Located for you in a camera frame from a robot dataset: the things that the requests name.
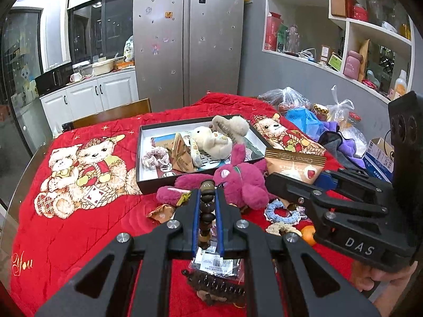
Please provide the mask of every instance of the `white scrunchie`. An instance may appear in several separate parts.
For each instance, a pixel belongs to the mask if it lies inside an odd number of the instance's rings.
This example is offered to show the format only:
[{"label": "white scrunchie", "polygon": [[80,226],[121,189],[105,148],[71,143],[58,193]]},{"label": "white scrunchie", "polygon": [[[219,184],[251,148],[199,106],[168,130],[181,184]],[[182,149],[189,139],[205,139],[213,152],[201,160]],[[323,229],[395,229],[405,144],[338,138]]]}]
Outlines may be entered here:
[{"label": "white scrunchie", "polygon": [[163,147],[153,147],[142,157],[142,165],[147,168],[166,166],[169,164],[169,153]]}]

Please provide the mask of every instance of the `refrigerator door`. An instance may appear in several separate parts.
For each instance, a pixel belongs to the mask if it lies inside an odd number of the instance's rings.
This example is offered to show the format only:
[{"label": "refrigerator door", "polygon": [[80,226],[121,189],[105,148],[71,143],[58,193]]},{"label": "refrigerator door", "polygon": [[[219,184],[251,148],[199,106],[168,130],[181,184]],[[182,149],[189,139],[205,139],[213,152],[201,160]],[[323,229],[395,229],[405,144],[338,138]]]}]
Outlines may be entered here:
[{"label": "refrigerator door", "polygon": [[183,0],[134,0],[138,96],[154,112],[183,107]]},{"label": "refrigerator door", "polygon": [[244,0],[191,0],[190,103],[238,93]]}]

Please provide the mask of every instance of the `scrunchie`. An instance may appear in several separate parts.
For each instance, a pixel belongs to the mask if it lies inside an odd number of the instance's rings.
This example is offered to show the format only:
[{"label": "scrunchie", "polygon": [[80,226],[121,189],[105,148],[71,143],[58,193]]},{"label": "scrunchie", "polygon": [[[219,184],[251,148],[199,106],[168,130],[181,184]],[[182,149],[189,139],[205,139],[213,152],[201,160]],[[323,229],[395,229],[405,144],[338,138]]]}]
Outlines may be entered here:
[{"label": "scrunchie", "polygon": [[147,168],[166,166],[169,164],[169,153],[163,147],[153,147],[142,157],[142,165]]},{"label": "scrunchie", "polygon": [[279,199],[276,199],[267,205],[266,209],[264,210],[264,216],[266,217],[266,220],[272,223],[282,222],[290,225],[297,225],[300,222],[301,216],[297,210],[291,211],[291,214],[288,217],[282,217],[274,213],[274,210],[277,208],[286,209],[283,202]]}]

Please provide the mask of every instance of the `blue plastic bag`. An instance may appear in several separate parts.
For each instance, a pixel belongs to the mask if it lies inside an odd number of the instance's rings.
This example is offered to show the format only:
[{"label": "blue plastic bag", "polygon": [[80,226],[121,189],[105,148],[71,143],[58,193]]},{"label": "blue plastic bag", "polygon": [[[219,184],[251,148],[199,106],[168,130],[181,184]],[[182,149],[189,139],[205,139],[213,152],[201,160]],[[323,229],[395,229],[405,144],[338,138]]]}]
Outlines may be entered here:
[{"label": "blue plastic bag", "polygon": [[324,131],[323,123],[304,107],[289,110],[285,118],[312,139],[318,139]]}]

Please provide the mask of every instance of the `purple cloth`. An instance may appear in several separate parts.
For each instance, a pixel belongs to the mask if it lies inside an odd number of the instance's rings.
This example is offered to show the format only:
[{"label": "purple cloth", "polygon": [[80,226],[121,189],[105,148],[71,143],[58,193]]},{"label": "purple cloth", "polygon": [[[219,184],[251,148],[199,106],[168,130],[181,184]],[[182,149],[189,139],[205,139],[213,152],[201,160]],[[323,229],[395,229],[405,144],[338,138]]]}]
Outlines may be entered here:
[{"label": "purple cloth", "polygon": [[[337,132],[338,123],[337,122],[322,122],[324,131],[332,131]],[[342,136],[342,144],[338,147],[338,151],[342,152],[345,157],[347,157],[350,161],[352,161],[355,165],[359,166],[360,168],[365,168],[364,161],[360,158],[354,157],[355,152],[357,151],[357,147],[355,145],[355,141],[353,139],[345,139]]]}]

